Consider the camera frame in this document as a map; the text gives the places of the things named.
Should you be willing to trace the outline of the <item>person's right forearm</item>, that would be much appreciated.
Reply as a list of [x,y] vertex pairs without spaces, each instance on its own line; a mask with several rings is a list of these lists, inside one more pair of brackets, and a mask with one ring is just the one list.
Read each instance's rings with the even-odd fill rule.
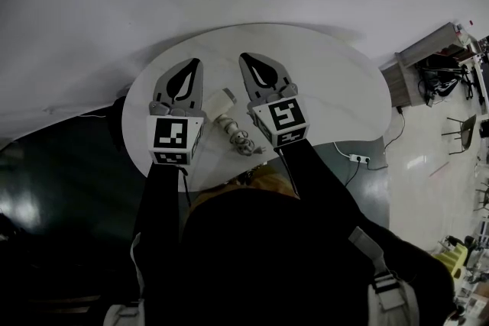
[[304,139],[277,150],[306,210],[307,218],[322,231],[347,237],[362,213],[345,185]]

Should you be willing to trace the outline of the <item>grey open shelf cabinet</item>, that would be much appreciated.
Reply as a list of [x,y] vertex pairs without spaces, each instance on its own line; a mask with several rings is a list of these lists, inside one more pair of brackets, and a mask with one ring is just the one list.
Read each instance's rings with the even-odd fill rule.
[[392,106],[406,107],[423,105],[423,95],[418,69],[432,58],[443,63],[446,58],[457,62],[474,56],[470,44],[474,38],[460,24],[446,23],[418,40],[405,50],[394,54],[393,62],[381,73],[390,92]]

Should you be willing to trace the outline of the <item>black bag in cabinet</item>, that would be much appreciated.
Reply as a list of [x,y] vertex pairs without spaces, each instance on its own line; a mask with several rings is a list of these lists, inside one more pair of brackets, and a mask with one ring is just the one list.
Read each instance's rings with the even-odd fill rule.
[[424,103],[432,107],[436,96],[445,98],[462,80],[464,72],[461,67],[433,68],[416,65],[419,75],[417,88]]

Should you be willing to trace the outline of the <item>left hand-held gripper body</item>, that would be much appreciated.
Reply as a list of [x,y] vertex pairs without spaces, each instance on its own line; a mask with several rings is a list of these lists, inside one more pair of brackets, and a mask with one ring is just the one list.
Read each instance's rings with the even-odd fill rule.
[[201,110],[171,108],[153,101],[147,116],[147,146],[153,163],[188,166],[203,133],[206,114]]

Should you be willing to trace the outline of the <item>person's yellow trousers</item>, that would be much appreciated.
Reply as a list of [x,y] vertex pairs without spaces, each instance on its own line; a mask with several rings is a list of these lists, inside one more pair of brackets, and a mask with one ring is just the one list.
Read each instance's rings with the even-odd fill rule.
[[278,173],[272,166],[261,164],[221,185],[200,192],[191,203],[190,211],[195,210],[199,205],[212,198],[239,189],[258,189],[276,192],[295,199],[300,198],[293,190],[290,180]]

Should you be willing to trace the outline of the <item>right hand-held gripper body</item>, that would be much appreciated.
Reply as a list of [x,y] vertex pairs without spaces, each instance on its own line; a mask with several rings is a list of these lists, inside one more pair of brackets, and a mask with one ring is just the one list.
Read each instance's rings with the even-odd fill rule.
[[273,148],[304,140],[308,116],[295,84],[248,103],[248,114]]

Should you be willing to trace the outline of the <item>person's left forearm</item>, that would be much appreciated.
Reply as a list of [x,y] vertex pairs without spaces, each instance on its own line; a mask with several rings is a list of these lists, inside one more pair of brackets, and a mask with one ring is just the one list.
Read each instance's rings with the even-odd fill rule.
[[144,184],[133,237],[176,246],[180,238],[179,179],[185,169],[152,163]]

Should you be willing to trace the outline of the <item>green foam block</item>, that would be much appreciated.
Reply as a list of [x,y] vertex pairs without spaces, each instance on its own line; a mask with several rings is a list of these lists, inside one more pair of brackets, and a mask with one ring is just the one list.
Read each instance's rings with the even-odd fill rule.
[[439,260],[449,271],[453,279],[459,279],[462,267],[467,259],[468,248],[462,244],[456,244],[455,247],[443,250],[433,256]]

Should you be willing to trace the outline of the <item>cream hair dryer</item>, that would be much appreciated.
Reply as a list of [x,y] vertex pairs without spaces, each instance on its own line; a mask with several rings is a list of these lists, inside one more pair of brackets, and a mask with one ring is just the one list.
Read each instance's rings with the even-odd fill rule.
[[242,130],[238,123],[228,115],[236,103],[237,99],[231,90],[224,88],[211,95],[202,104],[202,109],[208,120],[228,135],[229,143],[240,155],[251,157],[255,154],[263,154],[266,148],[256,147],[248,132]]

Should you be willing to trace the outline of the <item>person's black torso clothing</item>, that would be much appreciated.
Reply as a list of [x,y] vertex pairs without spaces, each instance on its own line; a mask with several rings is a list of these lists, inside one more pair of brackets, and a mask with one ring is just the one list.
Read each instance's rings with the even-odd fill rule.
[[239,189],[179,232],[176,246],[139,234],[147,326],[443,326],[455,311],[446,267],[364,214],[344,237],[300,199]]

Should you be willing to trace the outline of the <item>dark metal chair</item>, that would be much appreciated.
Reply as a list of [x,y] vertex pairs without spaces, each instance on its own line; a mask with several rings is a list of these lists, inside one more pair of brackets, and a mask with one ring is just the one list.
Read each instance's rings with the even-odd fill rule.
[[459,151],[451,152],[449,155],[456,155],[464,153],[471,146],[474,128],[477,122],[477,115],[472,115],[470,118],[461,121],[458,119],[447,117],[448,120],[453,121],[458,124],[457,131],[449,131],[442,133],[442,136],[452,136],[457,135],[455,140],[459,140],[461,144],[461,149]]

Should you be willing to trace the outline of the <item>white round table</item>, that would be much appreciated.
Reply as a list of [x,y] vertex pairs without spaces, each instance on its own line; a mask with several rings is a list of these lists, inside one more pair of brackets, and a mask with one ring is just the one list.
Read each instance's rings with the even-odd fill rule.
[[203,95],[230,89],[237,102],[231,118],[258,146],[263,134],[247,113],[248,94],[238,59],[243,53],[265,55],[283,64],[304,100],[313,145],[376,140],[388,129],[391,99],[381,71],[363,54],[329,35],[284,24],[224,27],[185,40],[157,56],[133,82],[121,127],[126,150],[141,173],[152,164],[147,145],[147,116],[158,78],[191,58],[203,64]]

